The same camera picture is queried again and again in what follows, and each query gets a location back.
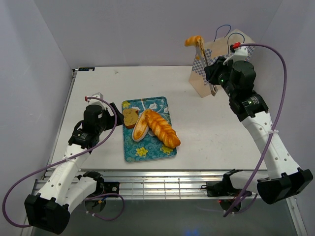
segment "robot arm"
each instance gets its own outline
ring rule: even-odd
[[[240,47],[227,59],[219,57],[211,66],[205,67],[207,81],[221,85],[229,96],[229,105],[239,121],[249,131],[260,153],[263,152],[269,134],[273,133],[264,161],[268,175],[255,175],[247,190],[259,193],[263,201],[273,204],[300,193],[313,179],[310,170],[302,170],[286,150],[277,132],[272,131],[268,107],[254,90],[256,73],[247,57],[246,47]],[[250,174],[232,170],[220,183],[210,186],[208,194],[227,196],[238,192],[247,183]]]
[[[101,98],[102,94],[93,97]],[[114,103],[110,104],[117,114],[117,125],[123,124],[123,115]],[[115,118],[98,100],[90,100],[84,118],[75,126],[63,159],[37,195],[28,195],[25,209],[30,225],[60,234],[66,228],[72,211],[89,195],[104,191],[103,178],[97,172],[87,172],[71,187],[72,180],[91,152],[69,159],[88,150],[99,142],[101,133],[112,129]]]

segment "tray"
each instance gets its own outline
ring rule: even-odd
[[[170,125],[171,118],[168,111],[166,97],[150,97],[135,100],[128,100],[122,102],[122,108],[129,109],[134,108],[139,110],[139,116],[145,109],[151,109],[159,113],[164,119],[168,121]],[[151,161],[165,159],[173,157],[177,154],[177,150],[166,147],[151,130],[146,134],[144,139],[139,142],[135,142],[131,135],[132,129],[123,127],[124,133],[124,155],[126,162],[139,162],[139,161]]]

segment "red connector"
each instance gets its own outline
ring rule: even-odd
[[[236,48],[239,48],[240,46],[241,46],[241,43],[238,42],[238,43],[235,43],[232,48],[236,49]]]

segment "gray floor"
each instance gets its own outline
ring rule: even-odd
[[[101,212],[106,217],[120,210],[119,201],[107,201]],[[203,211],[198,207],[221,210],[217,200],[127,201],[124,213],[113,222],[86,215],[80,205],[71,215],[62,236],[291,236],[296,231],[286,201],[267,205],[258,199],[246,212],[222,217],[222,212]],[[34,229],[32,236],[55,234]]]

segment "yellow flower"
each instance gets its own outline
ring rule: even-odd
[[[137,148],[136,150],[137,150],[136,156],[146,156],[148,152],[148,150],[146,150],[144,147]]]
[[[127,101],[122,103],[123,108],[128,108],[130,106],[130,103],[128,103]]]
[[[171,149],[171,148],[165,146],[164,144],[163,144],[163,146],[161,147],[160,150],[163,151],[164,153],[166,153],[167,155],[170,155],[171,152],[173,151],[173,149]]]

